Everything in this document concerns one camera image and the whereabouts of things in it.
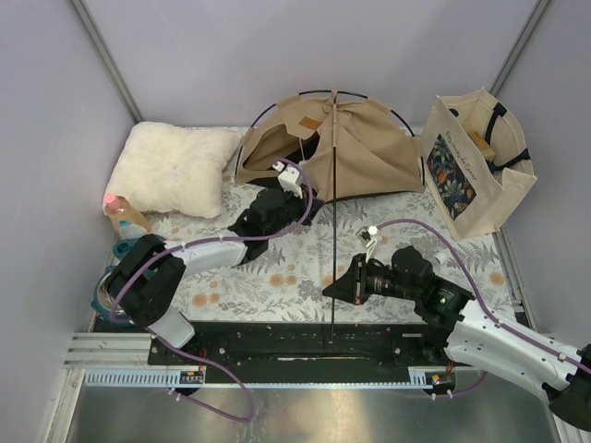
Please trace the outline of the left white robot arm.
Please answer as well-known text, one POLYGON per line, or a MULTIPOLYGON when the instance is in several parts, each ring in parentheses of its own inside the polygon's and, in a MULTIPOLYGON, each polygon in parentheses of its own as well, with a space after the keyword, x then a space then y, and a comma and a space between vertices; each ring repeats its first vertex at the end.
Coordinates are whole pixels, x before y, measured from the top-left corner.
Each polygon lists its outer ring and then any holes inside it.
POLYGON ((145 234, 105 276, 103 287, 117 308, 107 317, 147 329, 168 342, 168 353, 181 365, 196 361, 200 343, 195 328, 176 308, 173 298, 181 280, 206 270, 250 263, 267 251, 269 241, 294 228, 310 225, 323 202, 316 193, 295 194, 264 188, 236 221, 208 241, 182 244, 145 234))

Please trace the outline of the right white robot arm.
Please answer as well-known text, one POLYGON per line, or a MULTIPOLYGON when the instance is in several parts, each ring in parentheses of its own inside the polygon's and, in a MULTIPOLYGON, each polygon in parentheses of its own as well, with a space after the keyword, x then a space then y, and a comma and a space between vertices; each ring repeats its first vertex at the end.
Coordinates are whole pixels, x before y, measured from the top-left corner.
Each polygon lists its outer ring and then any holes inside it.
POLYGON ((590 349, 579 350, 488 311, 476 296, 437 275, 440 262, 413 247, 392 254, 385 265, 364 254, 323 295, 363 305, 370 296, 410 301, 428 328, 420 339, 422 358, 471 365, 517 385, 548 405, 563 422, 590 429, 590 349))

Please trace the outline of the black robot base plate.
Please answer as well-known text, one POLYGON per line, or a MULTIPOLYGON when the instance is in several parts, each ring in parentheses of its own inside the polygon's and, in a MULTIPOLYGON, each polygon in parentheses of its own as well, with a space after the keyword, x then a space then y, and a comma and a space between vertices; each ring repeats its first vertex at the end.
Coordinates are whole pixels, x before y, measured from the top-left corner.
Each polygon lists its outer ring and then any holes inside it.
POLYGON ((329 344, 329 324, 196 322, 184 351, 238 368, 305 362, 369 367, 447 367, 425 324, 337 324, 329 344))

